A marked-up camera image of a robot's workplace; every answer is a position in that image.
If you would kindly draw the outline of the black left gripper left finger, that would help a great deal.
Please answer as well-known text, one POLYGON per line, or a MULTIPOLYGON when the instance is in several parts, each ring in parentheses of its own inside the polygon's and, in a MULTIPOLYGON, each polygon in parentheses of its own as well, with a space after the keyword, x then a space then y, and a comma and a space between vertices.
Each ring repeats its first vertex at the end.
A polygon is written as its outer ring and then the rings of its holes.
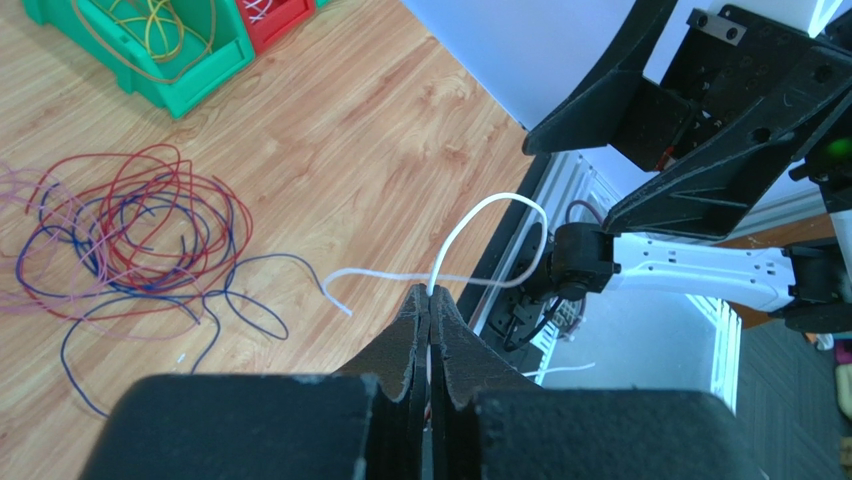
POLYGON ((417 479, 426 289, 331 374, 161 374, 120 398, 85 479, 417 479))

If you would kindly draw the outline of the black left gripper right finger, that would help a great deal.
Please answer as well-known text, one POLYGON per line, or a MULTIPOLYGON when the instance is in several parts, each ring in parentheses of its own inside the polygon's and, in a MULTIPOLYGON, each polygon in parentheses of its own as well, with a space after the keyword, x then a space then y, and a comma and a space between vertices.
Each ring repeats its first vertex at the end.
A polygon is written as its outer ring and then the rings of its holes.
POLYGON ((547 390, 429 297, 438 479, 759 479, 728 406, 701 391, 547 390))

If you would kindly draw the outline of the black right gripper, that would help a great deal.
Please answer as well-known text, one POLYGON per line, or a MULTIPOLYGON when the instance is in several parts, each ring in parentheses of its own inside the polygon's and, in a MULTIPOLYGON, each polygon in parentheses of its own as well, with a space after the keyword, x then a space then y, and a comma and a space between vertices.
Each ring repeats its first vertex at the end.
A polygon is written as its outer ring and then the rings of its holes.
POLYGON ((679 159, 617 203, 604 231, 720 240, 850 107, 850 67, 793 70, 817 47, 850 56, 851 37, 811 38, 734 5, 694 9, 663 79, 643 79, 676 4, 635 2, 578 86, 527 133, 522 152, 610 143, 643 171, 679 159))

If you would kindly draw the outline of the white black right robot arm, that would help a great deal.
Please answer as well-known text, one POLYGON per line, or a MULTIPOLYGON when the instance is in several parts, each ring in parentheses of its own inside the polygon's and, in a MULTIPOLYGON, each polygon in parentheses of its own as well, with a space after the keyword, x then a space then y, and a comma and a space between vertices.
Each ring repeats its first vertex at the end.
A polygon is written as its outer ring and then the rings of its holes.
POLYGON ((519 279, 524 301, 649 288, 718 298, 792 330, 851 327, 851 13, 837 1, 694 9, 661 81, 645 67, 674 12, 638 1, 528 155, 610 146, 650 179, 600 225, 570 223, 519 279), (725 249, 781 177, 814 184, 829 238, 725 249))

